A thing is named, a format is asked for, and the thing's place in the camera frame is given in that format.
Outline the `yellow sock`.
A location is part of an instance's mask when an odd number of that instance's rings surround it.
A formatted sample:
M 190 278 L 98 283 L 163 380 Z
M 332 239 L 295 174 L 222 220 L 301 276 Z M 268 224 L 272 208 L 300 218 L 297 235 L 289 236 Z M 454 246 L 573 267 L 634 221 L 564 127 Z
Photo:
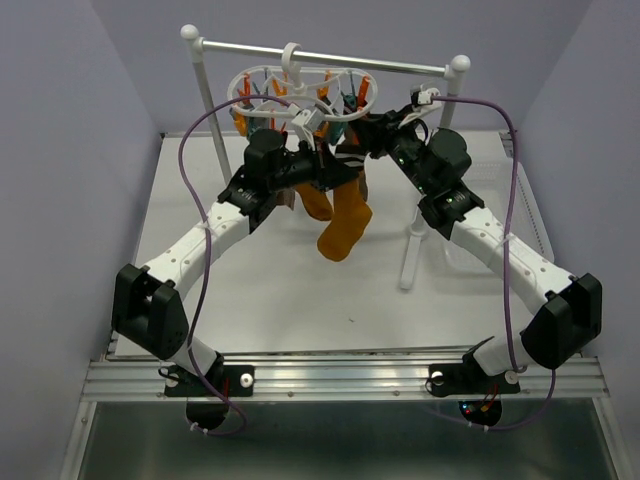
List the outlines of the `yellow sock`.
M 326 193 L 316 189 L 309 183 L 295 187 L 307 214 L 321 222 L 329 222 L 333 217 L 333 207 Z
M 358 176 L 360 171 L 365 170 L 366 153 L 359 145 L 338 145 L 335 156 L 355 169 Z M 361 239 L 372 216 L 371 208 L 360 195 L 358 177 L 333 189 L 333 217 L 317 240 L 319 252 L 334 262 L 346 259 Z

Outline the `white round clip hanger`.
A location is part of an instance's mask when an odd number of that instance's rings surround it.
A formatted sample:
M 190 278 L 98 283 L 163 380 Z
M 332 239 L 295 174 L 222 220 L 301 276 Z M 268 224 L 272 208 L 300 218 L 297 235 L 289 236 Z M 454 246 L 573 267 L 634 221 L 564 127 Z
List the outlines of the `white round clip hanger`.
M 367 105 L 355 113 L 343 114 L 341 93 L 357 96 L 363 76 L 371 81 Z M 237 102 L 229 108 L 233 119 L 235 113 L 247 118 L 250 137 L 261 128 L 284 131 L 291 128 L 291 115 L 287 104 L 302 109 L 317 108 L 325 115 L 330 128 L 325 141 L 337 144 L 345 134 L 350 121 L 368 114 L 376 100 L 379 89 L 377 81 L 368 72 L 357 68 L 303 67 L 288 59 L 279 65 L 258 65 L 244 70 L 229 83 L 227 97 Z

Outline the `beige striped sock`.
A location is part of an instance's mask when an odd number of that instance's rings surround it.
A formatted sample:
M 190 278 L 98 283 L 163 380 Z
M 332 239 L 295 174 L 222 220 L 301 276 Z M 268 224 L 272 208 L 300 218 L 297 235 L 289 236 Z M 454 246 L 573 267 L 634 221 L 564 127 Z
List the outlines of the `beige striped sock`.
M 360 195 L 363 199 L 364 202 L 368 201 L 368 197 L 369 197 L 369 187 L 368 187 L 368 183 L 367 183 L 367 177 L 366 177 L 366 171 L 362 170 L 359 172 L 359 176 L 358 176 L 358 188 L 359 188 L 359 192 Z

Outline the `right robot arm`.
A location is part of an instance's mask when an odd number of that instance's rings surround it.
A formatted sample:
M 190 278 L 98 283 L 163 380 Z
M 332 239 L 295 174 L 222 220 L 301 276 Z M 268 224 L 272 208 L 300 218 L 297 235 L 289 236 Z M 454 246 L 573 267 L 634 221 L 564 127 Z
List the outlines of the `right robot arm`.
M 600 334 L 601 282 L 547 261 L 496 218 L 463 181 L 472 159 L 459 133 L 440 128 L 423 141 L 400 111 L 366 116 L 352 128 L 371 157 L 390 157 L 417 189 L 427 225 L 502 279 L 504 312 L 516 294 L 533 316 L 521 332 L 507 323 L 503 337 L 477 346 L 460 366 L 466 387 L 482 390 L 496 375 L 530 364 L 555 370 Z

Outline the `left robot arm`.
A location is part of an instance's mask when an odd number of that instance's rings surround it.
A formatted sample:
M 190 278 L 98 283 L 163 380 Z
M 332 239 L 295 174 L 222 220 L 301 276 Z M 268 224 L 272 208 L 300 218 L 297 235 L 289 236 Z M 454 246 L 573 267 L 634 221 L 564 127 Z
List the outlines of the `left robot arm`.
M 160 360 L 188 372 L 199 393 L 215 392 L 223 371 L 218 353 L 195 337 L 183 299 L 197 282 L 206 283 L 211 265 L 253 233 L 271 214 L 278 195 L 310 186 L 319 191 L 356 181 L 365 152 L 357 145 L 335 149 L 300 141 L 295 151 L 276 130 L 254 133 L 243 162 L 211 208 L 173 246 L 141 267 L 125 265 L 117 274 L 112 327 Z

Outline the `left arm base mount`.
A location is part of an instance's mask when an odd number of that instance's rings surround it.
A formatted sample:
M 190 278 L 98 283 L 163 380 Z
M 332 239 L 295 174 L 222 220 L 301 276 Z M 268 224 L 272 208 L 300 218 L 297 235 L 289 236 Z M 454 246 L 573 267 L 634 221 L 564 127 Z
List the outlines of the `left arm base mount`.
M 165 381 L 164 395 L 167 397 L 213 396 L 196 375 L 179 366 L 160 367 L 158 374 Z M 255 367 L 248 364 L 218 366 L 206 378 L 227 398 L 251 397 L 255 382 Z

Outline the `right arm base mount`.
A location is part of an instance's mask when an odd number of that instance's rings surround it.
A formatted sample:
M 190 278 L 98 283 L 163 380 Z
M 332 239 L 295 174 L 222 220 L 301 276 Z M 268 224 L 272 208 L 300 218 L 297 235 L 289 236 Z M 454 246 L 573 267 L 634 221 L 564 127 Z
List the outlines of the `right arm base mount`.
M 518 394 L 519 382 L 509 383 L 505 374 L 489 376 L 475 365 L 465 363 L 431 364 L 425 381 L 426 390 L 433 396 L 473 396 L 492 394 Z

